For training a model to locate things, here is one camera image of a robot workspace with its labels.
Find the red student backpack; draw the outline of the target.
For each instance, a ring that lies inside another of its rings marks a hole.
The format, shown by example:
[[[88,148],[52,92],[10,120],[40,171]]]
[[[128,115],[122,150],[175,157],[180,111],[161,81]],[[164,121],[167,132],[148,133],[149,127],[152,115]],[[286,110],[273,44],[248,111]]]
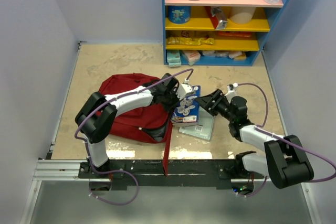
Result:
[[[100,86],[103,95],[128,92],[144,84],[158,81],[158,77],[141,73],[112,75]],[[160,104],[133,109],[118,116],[111,127],[110,134],[150,144],[165,143],[163,173],[167,175],[169,147],[172,135],[171,114]]]

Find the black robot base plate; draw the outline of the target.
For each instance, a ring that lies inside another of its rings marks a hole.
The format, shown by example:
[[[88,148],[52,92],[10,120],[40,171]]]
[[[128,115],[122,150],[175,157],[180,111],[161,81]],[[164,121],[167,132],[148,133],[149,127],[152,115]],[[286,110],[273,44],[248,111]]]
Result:
[[[103,174],[115,170],[111,175]],[[167,163],[164,174],[163,161],[160,159],[117,159],[94,172],[87,161],[80,163],[78,177],[91,182],[107,182],[111,190],[125,190],[135,186],[131,173],[139,186],[150,187],[215,187],[231,189],[232,185],[242,186],[248,179],[262,179],[259,174],[235,169],[233,159],[172,159]]]

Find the silver grey laptop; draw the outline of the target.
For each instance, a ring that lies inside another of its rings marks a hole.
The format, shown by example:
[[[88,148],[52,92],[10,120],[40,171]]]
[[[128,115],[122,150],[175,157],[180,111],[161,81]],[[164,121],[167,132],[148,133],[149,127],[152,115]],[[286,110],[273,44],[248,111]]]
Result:
[[[214,117],[200,108],[198,124],[193,126],[185,126],[179,129],[180,133],[210,141],[214,126]]]

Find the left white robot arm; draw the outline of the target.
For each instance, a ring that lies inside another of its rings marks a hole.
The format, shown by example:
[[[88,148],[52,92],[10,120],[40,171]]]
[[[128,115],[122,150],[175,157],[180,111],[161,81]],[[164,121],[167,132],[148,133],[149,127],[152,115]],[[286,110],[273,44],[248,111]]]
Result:
[[[172,135],[170,117],[179,102],[179,81],[169,73],[162,79],[140,73],[119,74],[104,81],[75,117],[86,147],[90,171],[103,178],[109,171],[105,139],[110,135],[142,143],[164,143],[167,167]]]

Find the blue book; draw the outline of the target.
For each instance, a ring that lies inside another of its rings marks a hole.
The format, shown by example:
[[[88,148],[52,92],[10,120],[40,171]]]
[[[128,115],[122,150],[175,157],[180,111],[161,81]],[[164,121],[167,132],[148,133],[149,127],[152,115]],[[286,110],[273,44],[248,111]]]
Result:
[[[171,117],[173,126],[185,127],[198,124],[200,105],[195,99],[201,94],[201,86],[193,86],[193,89],[194,93],[186,96],[175,108]]]

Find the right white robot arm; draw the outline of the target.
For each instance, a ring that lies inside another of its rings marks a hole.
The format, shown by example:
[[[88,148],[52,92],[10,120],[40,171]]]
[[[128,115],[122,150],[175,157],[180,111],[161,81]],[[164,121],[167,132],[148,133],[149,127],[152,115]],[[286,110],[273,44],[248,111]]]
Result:
[[[251,173],[258,173],[269,177],[279,189],[314,178],[313,168],[306,153],[301,150],[299,138],[263,132],[248,118],[245,98],[237,95],[230,97],[216,90],[195,100],[210,115],[221,115],[227,119],[233,138],[264,151],[264,155],[254,151],[237,154],[232,168],[237,177],[246,178]]]

